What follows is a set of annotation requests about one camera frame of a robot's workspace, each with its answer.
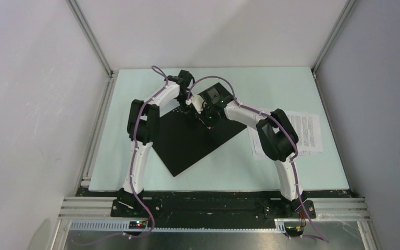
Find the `red black folder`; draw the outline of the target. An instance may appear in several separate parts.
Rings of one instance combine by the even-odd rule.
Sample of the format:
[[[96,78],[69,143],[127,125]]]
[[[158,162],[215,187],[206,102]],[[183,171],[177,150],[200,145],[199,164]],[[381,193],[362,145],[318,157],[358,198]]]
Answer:
[[[232,94],[221,83],[214,84],[199,95],[207,104],[227,105],[233,100]],[[213,128],[207,129],[199,115],[187,117],[177,106],[160,118],[159,135],[153,149],[174,177],[247,127],[224,115]]]

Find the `printed paper sheets stack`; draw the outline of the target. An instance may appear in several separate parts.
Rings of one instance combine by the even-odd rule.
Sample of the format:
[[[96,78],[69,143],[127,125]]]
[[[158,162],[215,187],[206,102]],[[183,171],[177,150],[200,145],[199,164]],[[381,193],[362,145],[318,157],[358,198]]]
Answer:
[[[315,114],[308,114],[295,111],[285,112],[291,125],[298,135],[298,154],[300,156],[316,155],[323,152],[320,117]],[[264,153],[257,131],[248,127],[249,140],[252,153],[256,160],[268,159]]]

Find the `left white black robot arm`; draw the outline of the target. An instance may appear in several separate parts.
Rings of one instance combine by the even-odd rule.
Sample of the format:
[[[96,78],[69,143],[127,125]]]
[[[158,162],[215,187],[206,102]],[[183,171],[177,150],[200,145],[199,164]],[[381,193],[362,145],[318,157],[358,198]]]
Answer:
[[[168,76],[156,66],[152,69],[164,78],[164,85],[147,99],[132,101],[127,123],[131,159],[129,173],[119,190],[117,201],[131,217],[140,215],[144,208],[139,194],[144,190],[142,176],[146,161],[159,134],[160,109],[172,99],[184,103],[190,84],[195,82],[193,75],[186,70],[181,70],[177,76]]]

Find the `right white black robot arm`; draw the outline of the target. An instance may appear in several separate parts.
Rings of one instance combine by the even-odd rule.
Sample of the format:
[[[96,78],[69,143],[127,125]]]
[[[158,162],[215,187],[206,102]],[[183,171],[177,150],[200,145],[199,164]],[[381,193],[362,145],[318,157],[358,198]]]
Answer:
[[[262,150],[273,160],[279,176],[280,193],[285,198],[281,204],[282,212],[291,218],[299,213],[307,219],[311,218],[295,164],[299,138],[283,110],[276,109],[269,113],[244,105],[234,91],[226,90],[220,83],[190,95],[186,104],[208,127],[215,125],[219,119],[227,119],[256,130]]]

